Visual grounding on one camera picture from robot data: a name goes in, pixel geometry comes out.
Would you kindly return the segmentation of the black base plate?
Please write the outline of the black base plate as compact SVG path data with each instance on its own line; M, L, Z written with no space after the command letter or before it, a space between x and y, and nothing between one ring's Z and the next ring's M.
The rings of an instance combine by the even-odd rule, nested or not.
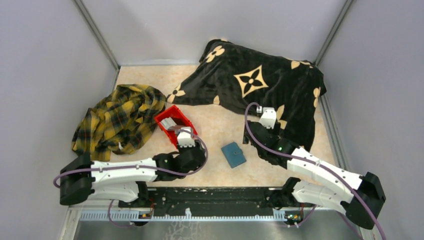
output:
M271 216L283 208L312 207L285 195L280 187L156 187L120 208L147 208L155 217L183 216L189 209L193 217Z

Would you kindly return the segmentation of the blue card holder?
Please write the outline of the blue card holder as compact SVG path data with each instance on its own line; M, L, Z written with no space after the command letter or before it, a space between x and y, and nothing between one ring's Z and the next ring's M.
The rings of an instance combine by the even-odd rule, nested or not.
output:
M242 149L234 141L223 146L221 151L232 169L247 162Z

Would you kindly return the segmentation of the aluminium front rail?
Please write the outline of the aluminium front rail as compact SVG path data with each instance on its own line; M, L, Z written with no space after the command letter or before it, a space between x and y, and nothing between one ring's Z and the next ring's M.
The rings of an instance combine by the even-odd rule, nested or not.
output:
M121 200L109 208L109 201L79 205L82 221L132 222L237 222L278 221L294 224L303 220L301 212L312 207L331 209L337 203L330 193L324 202L301 202L280 187L144 188L141 197L130 203Z

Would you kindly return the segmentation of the cards in red bin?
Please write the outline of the cards in red bin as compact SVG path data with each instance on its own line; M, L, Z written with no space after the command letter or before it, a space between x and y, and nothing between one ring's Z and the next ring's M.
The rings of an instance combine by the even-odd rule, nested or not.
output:
M177 124L172 117L162 119L160 124L166 131L174 132L185 127L184 125Z

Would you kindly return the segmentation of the red plastic bin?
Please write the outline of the red plastic bin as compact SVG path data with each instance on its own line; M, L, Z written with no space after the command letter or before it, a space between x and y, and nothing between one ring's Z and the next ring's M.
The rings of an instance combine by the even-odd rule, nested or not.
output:
M176 106L172 105L171 107L165 109L163 112L154 117L155 122L158 124L159 128L165 133L172 145L177 147L177 136L175 131L165 130L160 121L165 118L173 118L173 120L178 125L183 125L184 127L191 127L194 134L198 134L192 122L183 114L183 112Z

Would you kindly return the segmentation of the black floral blanket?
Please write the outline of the black floral blanket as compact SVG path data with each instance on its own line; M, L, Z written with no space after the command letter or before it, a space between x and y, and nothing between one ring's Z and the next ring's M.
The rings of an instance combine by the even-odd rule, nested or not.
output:
M324 75L312 62L213 39L195 71L167 95L166 101L219 105L237 114L244 114L253 102L271 107L280 123L280 135L310 150L315 138L315 111L326 91Z

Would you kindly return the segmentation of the yellow plaid shirt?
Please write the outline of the yellow plaid shirt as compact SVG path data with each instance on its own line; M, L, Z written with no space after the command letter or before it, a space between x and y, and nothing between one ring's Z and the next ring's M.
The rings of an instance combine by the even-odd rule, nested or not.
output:
M166 108L166 96L144 84L119 84L110 95L90 107L78 124L71 150L108 162L111 154L132 155L152 137L155 117Z

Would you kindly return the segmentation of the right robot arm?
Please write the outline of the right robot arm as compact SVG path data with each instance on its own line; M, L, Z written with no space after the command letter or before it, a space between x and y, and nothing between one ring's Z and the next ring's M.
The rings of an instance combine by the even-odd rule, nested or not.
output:
M287 180L281 190L284 204L319 205L344 215L360 228L371 230L379 226L377 218L387 198L377 175L361 175L332 165L275 131L275 127L246 120L243 142L254 146L258 156L271 165L314 181L296 177Z

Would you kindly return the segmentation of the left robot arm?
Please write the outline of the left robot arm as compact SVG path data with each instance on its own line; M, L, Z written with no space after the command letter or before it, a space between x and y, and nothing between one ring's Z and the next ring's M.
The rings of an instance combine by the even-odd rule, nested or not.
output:
M144 207L150 193L146 183L172 182L198 172L207 162L208 150L200 143L178 151L127 162L91 160L84 153L62 168L53 184L59 203L72 206L86 200L119 200Z

